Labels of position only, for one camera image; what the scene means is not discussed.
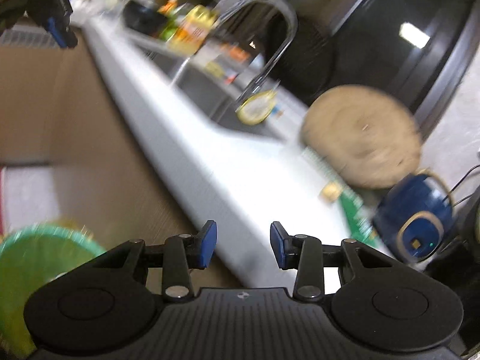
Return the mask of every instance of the black cord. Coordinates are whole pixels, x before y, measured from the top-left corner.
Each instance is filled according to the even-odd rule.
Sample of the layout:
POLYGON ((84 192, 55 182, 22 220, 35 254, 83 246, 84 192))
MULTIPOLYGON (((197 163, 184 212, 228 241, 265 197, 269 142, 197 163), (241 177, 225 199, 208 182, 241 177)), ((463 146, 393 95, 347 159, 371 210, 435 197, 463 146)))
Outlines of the black cord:
POLYGON ((457 202, 453 205, 453 207, 455 207, 457 204, 460 204, 460 203, 463 202, 464 200, 467 200, 467 199, 471 198, 472 196, 473 196, 473 193, 471 193, 471 194, 468 195, 468 196, 465 196, 464 198, 461 198, 459 201, 457 201, 457 202))
MULTIPOLYGON (((459 182, 456 183, 455 186, 450 190, 450 193, 452 193, 453 191, 455 191, 455 190, 458 188, 458 186, 459 186, 461 183, 463 183, 463 181, 469 176, 469 174, 472 173, 472 172, 473 172, 475 169, 477 169, 477 168, 480 168, 480 164, 475 165, 475 166, 474 166, 473 168, 471 168, 467 173, 465 173, 465 175, 459 180, 459 182)), ((455 207, 457 204, 463 202, 464 200, 467 200, 467 199, 470 198, 472 195, 468 195, 468 196, 460 199, 459 201, 457 201, 457 202, 453 205, 453 207, 455 207)), ((443 202, 444 202, 445 200, 447 200, 447 199, 448 199, 448 195, 443 198, 443 202)))
POLYGON ((480 164, 478 165, 475 165, 473 168, 471 168, 467 173, 465 173, 465 175, 460 179, 460 181, 458 183, 455 184, 455 186, 452 188, 452 190, 450 191, 450 193, 452 193, 453 191, 455 191, 458 186, 463 183, 463 180, 465 180, 470 173, 472 173, 475 169, 479 168, 480 167, 480 164))

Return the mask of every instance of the green plastic basket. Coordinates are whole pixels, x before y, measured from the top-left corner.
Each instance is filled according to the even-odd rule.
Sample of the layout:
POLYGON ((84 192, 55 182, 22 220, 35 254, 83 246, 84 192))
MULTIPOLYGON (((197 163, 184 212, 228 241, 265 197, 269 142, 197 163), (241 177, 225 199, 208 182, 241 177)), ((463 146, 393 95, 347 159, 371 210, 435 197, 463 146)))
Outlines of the green plastic basket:
POLYGON ((26 227, 0 244, 0 334, 19 358, 35 349, 23 321, 29 296, 44 284, 104 253, 85 234, 53 225, 26 227))

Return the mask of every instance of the kitchen sink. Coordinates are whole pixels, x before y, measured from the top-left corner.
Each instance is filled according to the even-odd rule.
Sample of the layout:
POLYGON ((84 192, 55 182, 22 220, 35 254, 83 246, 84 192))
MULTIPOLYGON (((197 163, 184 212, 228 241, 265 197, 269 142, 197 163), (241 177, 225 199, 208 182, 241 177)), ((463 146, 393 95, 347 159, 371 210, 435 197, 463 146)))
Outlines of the kitchen sink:
POLYGON ((246 132, 279 139, 263 122, 255 126, 243 124, 237 117, 239 106, 236 99, 241 91, 233 85, 226 85, 195 66, 189 58, 174 54, 161 45, 137 46, 152 62, 162 70, 190 101, 195 104, 210 120, 229 130, 246 132))

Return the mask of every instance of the chrome faucet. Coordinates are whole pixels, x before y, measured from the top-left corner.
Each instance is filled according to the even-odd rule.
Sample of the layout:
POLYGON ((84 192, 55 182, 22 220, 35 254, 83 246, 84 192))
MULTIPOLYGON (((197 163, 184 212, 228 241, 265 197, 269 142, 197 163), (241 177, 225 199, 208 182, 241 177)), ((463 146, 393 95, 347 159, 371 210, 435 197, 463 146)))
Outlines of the chrome faucet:
POLYGON ((286 29, 286 38, 283 41, 280 48, 273 54, 270 60, 265 64, 262 71, 258 73, 247 85, 245 90, 237 99, 237 103, 243 104, 249 97, 254 95, 258 90, 261 88, 262 84, 265 82, 268 74, 272 71, 272 68, 278 62, 282 54, 285 52, 287 47, 292 43, 295 34, 297 33, 298 21, 297 21, 297 14, 295 10, 284 0, 240 0, 234 6, 232 6, 229 10, 227 10, 224 14, 220 15, 217 21, 214 23, 212 27, 212 31, 215 31, 219 28, 223 23, 225 23, 229 18, 231 18, 234 14, 236 14, 239 10, 241 10, 246 5, 249 5, 253 2, 259 2, 267 5, 272 5, 272 7, 276 8, 280 13, 284 16, 287 29, 286 29))

